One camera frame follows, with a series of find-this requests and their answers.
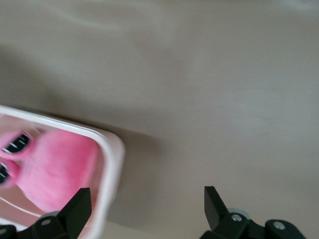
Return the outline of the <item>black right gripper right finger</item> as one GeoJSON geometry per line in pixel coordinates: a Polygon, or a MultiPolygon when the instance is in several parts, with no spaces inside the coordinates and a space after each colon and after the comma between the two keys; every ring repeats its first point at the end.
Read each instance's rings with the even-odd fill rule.
{"type": "Polygon", "coordinates": [[[290,222],[272,219],[264,226],[240,212],[230,212],[213,186],[204,187],[204,212],[210,226],[202,239],[304,239],[290,222]]]}

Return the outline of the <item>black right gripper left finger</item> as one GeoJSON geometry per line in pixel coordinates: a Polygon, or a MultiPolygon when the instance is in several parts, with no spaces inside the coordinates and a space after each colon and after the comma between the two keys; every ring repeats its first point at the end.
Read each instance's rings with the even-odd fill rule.
{"type": "Polygon", "coordinates": [[[91,216],[90,188],[81,188],[56,215],[45,214],[25,230],[2,225],[2,239],[76,239],[91,216]]]}

